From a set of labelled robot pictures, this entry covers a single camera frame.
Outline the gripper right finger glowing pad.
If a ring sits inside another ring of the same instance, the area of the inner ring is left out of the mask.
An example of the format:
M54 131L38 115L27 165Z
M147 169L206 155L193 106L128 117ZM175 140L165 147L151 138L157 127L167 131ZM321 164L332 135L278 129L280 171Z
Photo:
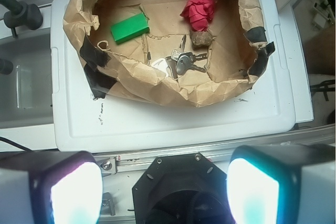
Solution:
M335 147L239 146L226 190L236 223L335 223Z

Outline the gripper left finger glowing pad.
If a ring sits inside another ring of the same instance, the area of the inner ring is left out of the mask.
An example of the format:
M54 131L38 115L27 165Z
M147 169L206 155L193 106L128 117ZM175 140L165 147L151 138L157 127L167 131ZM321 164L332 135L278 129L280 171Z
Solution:
M102 194L89 152L1 153L1 223L97 223Z

